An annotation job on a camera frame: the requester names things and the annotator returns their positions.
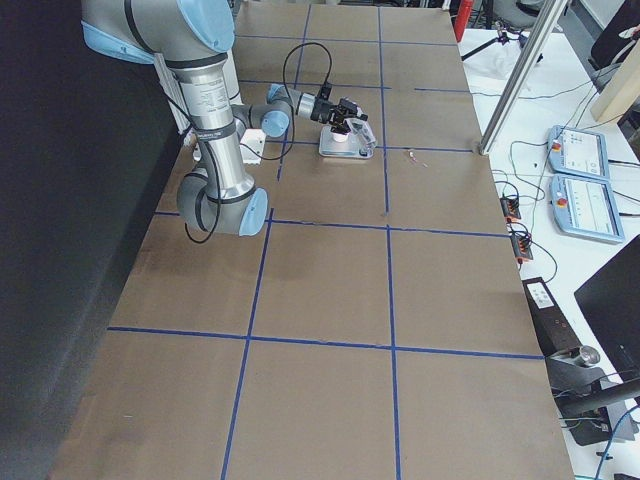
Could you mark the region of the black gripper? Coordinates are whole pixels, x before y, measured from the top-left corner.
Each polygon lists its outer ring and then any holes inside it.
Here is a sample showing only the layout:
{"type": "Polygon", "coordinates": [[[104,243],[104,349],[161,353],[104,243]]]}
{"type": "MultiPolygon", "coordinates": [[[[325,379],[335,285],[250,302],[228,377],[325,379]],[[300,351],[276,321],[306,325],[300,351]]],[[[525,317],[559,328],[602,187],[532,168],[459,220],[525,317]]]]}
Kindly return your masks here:
{"type": "Polygon", "coordinates": [[[321,124],[329,124],[332,133],[347,135],[350,127],[346,119],[350,118],[367,120],[368,115],[357,103],[348,98],[341,98],[338,106],[329,100],[315,98],[310,119],[321,124]]]}

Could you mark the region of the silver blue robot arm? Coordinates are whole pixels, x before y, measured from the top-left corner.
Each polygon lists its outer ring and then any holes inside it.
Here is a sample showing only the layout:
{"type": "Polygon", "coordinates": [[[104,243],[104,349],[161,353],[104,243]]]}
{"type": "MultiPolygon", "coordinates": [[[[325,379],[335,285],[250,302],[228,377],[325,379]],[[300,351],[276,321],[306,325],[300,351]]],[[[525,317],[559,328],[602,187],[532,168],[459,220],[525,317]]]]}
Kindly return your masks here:
{"type": "Polygon", "coordinates": [[[281,82],[270,87],[263,105],[232,104],[224,65],[235,25],[226,1],[85,1],[82,27],[90,49],[138,64],[161,57],[176,80],[184,102],[178,110],[201,152],[177,194],[187,228],[239,236],[262,229],[268,195],[246,172],[242,156],[249,129],[280,137],[300,116],[322,124],[323,156],[368,159],[376,147],[367,115],[349,99],[332,103],[329,83],[311,95],[281,82]]]}

